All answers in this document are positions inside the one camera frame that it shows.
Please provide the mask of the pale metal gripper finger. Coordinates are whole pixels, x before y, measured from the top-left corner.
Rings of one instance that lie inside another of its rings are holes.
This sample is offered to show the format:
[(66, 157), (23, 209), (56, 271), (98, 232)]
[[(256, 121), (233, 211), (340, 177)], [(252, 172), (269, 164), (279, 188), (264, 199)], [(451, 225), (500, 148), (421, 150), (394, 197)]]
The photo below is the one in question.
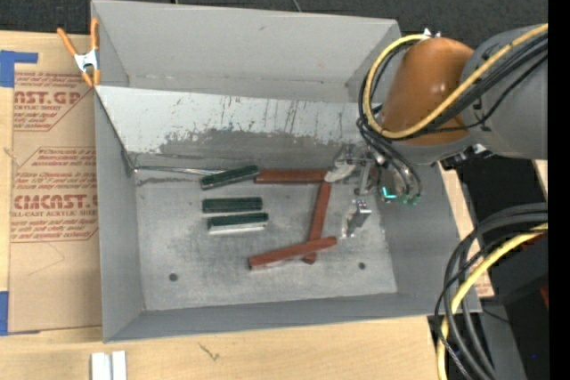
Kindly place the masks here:
[(369, 207), (368, 202), (365, 199), (357, 199), (354, 202), (354, 210), (346, 217), (344, 236), (346, 238), (351, 238), (363, 227), (371, 214), (372, 210)]
[(351, 176), (359, 166), (361, 148), (356, 145), (346, 145), (333, 159), (332, 168), (325, 174), (324, 181), (338, 182)]

